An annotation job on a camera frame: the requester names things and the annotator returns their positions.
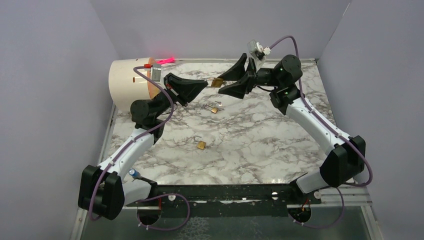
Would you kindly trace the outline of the brass padlock long shackle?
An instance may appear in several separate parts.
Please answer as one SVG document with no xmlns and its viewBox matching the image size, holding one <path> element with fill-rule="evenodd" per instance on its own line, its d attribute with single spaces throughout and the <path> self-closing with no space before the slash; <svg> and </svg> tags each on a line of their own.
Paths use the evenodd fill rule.
<svg viewBox="0 0 424 240">
<path fill-rule="evenodd" d="M 211 113 L 216 114 L 222 106 L 223 104 L 221 101 L 215 101 L 215 105 L 205 104 L 203 107 Z"/>
</svg>

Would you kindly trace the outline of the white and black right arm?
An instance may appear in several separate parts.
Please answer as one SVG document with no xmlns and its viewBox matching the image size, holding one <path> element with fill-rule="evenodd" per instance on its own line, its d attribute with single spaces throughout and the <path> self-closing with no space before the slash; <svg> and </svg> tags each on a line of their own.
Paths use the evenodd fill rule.
<svg viewBox="0 0 424 240">
<path fill-rule="evenodd" d="M 243 99 L 255 87 L 273 87 L 269 93 L 272 105 L 299 124 L 325 152 L 326 159 L 319 169 L 291 182 L 288 196 L 296 204 L 302 203 L 316 190 L 339 187 L 366 166 L 365 140 L 338 129 L 313 107 L 299 89 L 302 75 L 301 61 L 295 55 L 286 55 L 273 68 L 257 69 L 254 59 L 244 53 L 219 76 L 230 84 L 218 91 L 222 95 Z"/>
</svg>

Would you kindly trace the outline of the brass padlock with key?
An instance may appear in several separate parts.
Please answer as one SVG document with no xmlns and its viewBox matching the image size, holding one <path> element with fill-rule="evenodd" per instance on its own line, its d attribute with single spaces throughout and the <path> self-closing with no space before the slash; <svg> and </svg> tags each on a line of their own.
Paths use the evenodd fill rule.
<svg viewBox="0 0 424 240">
<path fill-rule="evenodd" d="M 227 84 L 227 82 L 223 78 L 218 77 L 208 78 L 206 81 L 208 83 L 209 88 L 221 88 Z"/>
</svg>

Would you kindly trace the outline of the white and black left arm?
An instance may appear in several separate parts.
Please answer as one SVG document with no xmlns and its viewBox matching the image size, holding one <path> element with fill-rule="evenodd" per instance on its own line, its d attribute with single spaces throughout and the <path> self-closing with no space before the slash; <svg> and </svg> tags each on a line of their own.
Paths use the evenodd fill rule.
<svg viewBox="0 0 424 240">
<path fill-rule="evenodd" d="M 187 106 L 208 86 L 206 80 L 180 78 L 172 73 L 166 75 L 164 86 L 142 73 L 139 76 L 159 93 L 153 99 L 131 103 L 129 112 L 135 126 L 130 137 L 108 160 L 97 166 L 87 165 L 81 174 L 77 205 L 86 210 L 93 221 L 99 218 L 113 220 L 125 205 L 138 200 L 147 206 L 155 203 L 157 191 L 153 181 L 137 177 L 139 183 L 128 187 L 124 186 L 123 179 L 135 162 L 160 139 L 165 124 L 173 116 L 175 104 Z"/>
</svg>

